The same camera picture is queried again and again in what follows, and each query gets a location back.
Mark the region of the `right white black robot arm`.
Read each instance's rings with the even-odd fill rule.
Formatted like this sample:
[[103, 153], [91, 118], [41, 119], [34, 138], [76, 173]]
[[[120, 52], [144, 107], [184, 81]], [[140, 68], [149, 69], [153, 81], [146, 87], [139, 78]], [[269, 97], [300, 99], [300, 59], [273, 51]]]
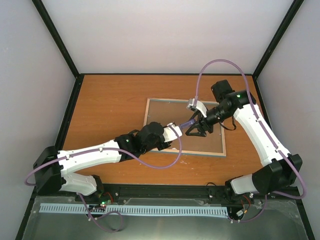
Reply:
[[235, 91], [229, 82], [221, 80], [211, 86], [218, 105], [208, 109], [201, 101], [191, 98], [187, 108], [193, 111], [192, 125], [185, 132], [187, 136], [206, 137], [214, 125], [231, 118], [238, 122], [251, 140], [260, 159], [262, 168], [225, 182], [225, 197], [232, 201], [239, 195], [272, 192], [292, 185], [302, 166], [298, 154], [291, 154], [277, 139], [260, 112], [256, 100], [249, 91]]

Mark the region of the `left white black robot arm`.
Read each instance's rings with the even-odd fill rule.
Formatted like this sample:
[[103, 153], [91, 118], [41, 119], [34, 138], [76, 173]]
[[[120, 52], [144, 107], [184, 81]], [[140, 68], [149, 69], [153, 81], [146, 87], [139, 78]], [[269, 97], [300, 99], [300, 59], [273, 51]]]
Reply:
[[181, 129], [174, 123], [162, 126], [151, 122], [140, 130], [135, 129], [96, 146], [76, 150], [46, 147], [33, 164], [36, 192], [40, 196], [58, 191], [80, 193], [92, 201], [99, 201], [104, 195], [101, 179], [96, 175], [78, 174], [78, 171], [138, 159], [153, 149], [169, 148], [181, 136]]

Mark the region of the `blue wooden photo frame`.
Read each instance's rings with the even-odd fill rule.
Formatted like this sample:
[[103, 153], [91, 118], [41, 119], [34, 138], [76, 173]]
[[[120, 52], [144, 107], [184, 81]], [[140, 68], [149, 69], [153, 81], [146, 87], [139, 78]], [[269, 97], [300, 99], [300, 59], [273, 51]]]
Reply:
[[[188, 100], [170, 98], [148, 98], [145, 109], [144, 125], [158, 122], [165, 126], [174, 122], [181, 125], [187, 122], [193, 112], [187, 109]], [[182, 130], [182, 154], [195, 156], [226, 157], [225, 130], [219, 124], [213, 126], [213, 133], [206, 137], [187, 136]]]

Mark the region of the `red purple handled screwdriver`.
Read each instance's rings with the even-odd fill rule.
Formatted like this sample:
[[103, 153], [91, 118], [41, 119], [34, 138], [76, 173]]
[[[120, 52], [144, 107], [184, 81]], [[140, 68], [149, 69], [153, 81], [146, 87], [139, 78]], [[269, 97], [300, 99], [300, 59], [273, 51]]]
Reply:
[[186, 129], [186, 128], [189, 128], [191, 127], [193, 124], [195, 124], [196, 120], [194, 118], [188, 120], [187, 122], [184, 122], [182, 124], [179, 125], [179, 128], [180, 129]]

